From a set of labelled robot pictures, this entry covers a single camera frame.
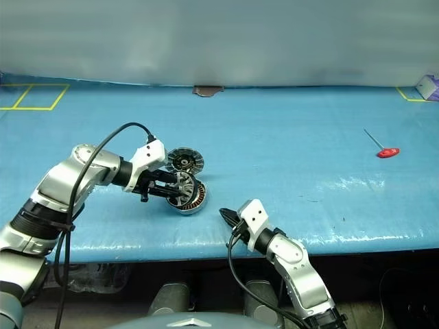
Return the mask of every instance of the small box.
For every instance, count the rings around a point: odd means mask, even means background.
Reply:
[[[416,86],[418,92],[427,101],[439,101],[439,77],[426,75]]]

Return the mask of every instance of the brown object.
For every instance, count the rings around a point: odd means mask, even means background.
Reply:
[[[219,91],[224,91],[223,86],[194,86],[192,89],[193,94],[197,94],[201,97],[212,97]]]

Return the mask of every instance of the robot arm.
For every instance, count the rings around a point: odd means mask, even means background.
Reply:
[[[34,298],[49,271],[45,256],[58,242],[60,233],[73,230],[66,225],[71,191],[85,163],[95,151],[92,145],[75,147],[69,158],[49,170],[30,198],[11,222],[0,231],[0,327],[20,328],[21,304]],[[84,202],[96,185],[116,184],[123,191],[141,194],[146,202],[149,194],[166,197],[178,205],[190,204],[196,196],[197,181],[181,172],[169,173],[159,168],[167,162],[164,145],[149,138],[137,149],[130,161],[108,151],[100,151],[79,185],[73,207],[73,218],[84,208]]]
[[[258,250],[274,265],[285,281],[295,311],[302,319],[312,328],[346,328],[346,318],[335,308],[322,278],[309,262],[305,246],[287,238],[279,229],[268,228],[268,215],[260,200],[249,200],[237,212],[225,208],[220,212],[232,226],[245,221],[243,240],[248,249]]]

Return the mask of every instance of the red handle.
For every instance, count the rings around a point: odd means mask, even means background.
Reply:
[[[379,158],[384,159],[384,158],[390,158],[390,157],[392,157],[392,156],[395,156],[395,155],[397,155],[398,153],[399,153],[399,149],[396,148],[396,147],[393,147],[392,149],[382,149],[382,150],[377,154],[377,156],[378,156]]]

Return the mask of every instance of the gray metal part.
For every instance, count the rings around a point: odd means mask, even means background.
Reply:
[[[186,171],[177,171],[175,176],[177,178],[177,182],[168,183],[166,184],[166,186],[177,188],[181,193],[184,193],[184,195],[173,198],[176,200],[176,204],[172,204],[170,202],[170,198],[167,198],[167,201],[169,204],[179,209],[180,207],[184,207],[187,204],[190,204],[191,200],[194,200],[196,198],[196,193],[198,193],[198,181],[194,178],[193,175],[190,175]]]
[[[188,309],[189,287],[185,283],[169,283],[158,291],[148,315],[187,312]]]
[[[41,180],[31,199],[59,212],[66,212],[73,185],[94,151],[94,146],[81,144],[75,147],[71,156],[54,166]],[[79,186],[73,213],[76,213],[95,185],[108,185],[120,167],[120,157],[107,151],[100,151]]]
[[[302,243],[277,234],[268,245],[267,259],[282,275],[294,310],[303,319],[334,307],[331,295],[309,262]]]
[[[204,189],[204,199],[201,201],[200,204],[198,204],[197,206],[194,206],[193,208],[190,208],[190,209],[187,207],[178,207],[177,208],[177,207],[173,206],[169,202],[169,200],[167,200],[168,204],[170,204],[172,206],[172,208],[175,209],[181,215],[192,215],[192,214],[195,214],[196,212],[199,212],[206,205],[207,199],[209,197],[209,192],[207,191],[207,186],[204,182],[201,182],[200,180],[198,180],[198,184],[201,184],[202,188]]]
[[[0,291],[0,328],[21,328],[23,307],[13,295]]]
[[[166,315],[157,315],[154,317],[144,317],[124,324],[112,326],[109,329],[169,329],[172,327],[183,327],[190,325],[200,328],[228,328],[228,329],[273,329],[273,326],[263,324],[260,321],[244,317],[242,315],[228,313],[172,313]]]
[[[0,281],[17,284],[26,294],[45,263],[46,259],[43,257],[30,257],[3,250],[0,252]]]
[[[277,296],[268,281],[251,280],[246,283],[246,287],[271,305],[278,304]],[[244,295],[244,315],[277,328],[284,326],[283,318],[278,313],[259,303],[247,293]]]
[[[45,256],[51,253],[57,241],[57,239],[44,240],[23,234],[12,228],[10,223],[0,230],[0,251],[9,249],[25,254]]]
[[[188,155],[191,156],[195,161],[191,168],[184,170],[181,168],[176,168],[174,166],[174,159],[181,155]],[[178,149],[173,149],[170,151],[167,155],[167,164],[166,164],[166,170],[168,170],[171,173],[175,173],[177,171],[187,171],[191,173],[192,175],[195,175],[197,173],[200,173],[204,168],[204,159],[200,152],[190,149],[188,147],[179,147]]]

